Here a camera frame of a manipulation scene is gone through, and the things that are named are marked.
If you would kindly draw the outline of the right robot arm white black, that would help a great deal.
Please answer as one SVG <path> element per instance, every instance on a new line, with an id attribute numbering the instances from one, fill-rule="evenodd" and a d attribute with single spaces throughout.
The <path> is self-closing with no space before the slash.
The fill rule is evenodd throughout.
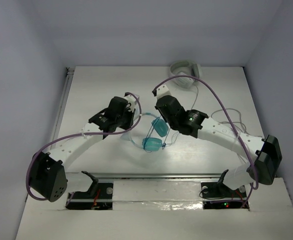
<path id="1" fill-rule="evenodd" d="M 263 138 L 243 132 L 235 133 L 201 111 L 185 110 L 171 95 L 157 98 L 155 108 L 169 126 L 180 134 L 212 142 L 247 159 L 241 166 L 227 169 L 221 174 L 217 190 L 222 196 L 228 197 L 239 187 L 254 182 L 273 184 L 282 161 L 279 140 L 275 136 Z"/>

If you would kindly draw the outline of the teal cat-ear headphones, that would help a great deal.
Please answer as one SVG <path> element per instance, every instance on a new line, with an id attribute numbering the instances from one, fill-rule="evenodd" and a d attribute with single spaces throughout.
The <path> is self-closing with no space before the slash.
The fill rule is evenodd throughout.
<path id="1" fill-rule="evenodd" d="M 157 152 L 160 149 L 166 147 L 166 138 L 169 135 L 169 127 L 167 123 L 160 117 L 150 112 L 140 113 L 134 117 L 137 120 L 138 117 L 152 117 L 150 129 L 147 135 L 141 140 L 140 143 L 136 143 L 130 132 L 123 133 L 120 137 L 122 140 L 131 142 L 135 147 L 144 150 L 147 153 Z"/>

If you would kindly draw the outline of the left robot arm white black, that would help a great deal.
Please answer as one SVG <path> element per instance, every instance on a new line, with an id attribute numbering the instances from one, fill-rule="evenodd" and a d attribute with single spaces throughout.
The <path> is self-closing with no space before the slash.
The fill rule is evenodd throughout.
<path id="1" fill-rule="evenodd" d="M 47 143 L 32 157 L 25 185 L 28 195 L 37 201 L 57 201 L 67 190 L 66 170 L 86 150 L 107 136 L 131 131 L 139 123 L 136 111 L 141 111 L 139 97 L 126 92 L 113 97 L 108 107 L 92 116 L 75 134 Z"/>

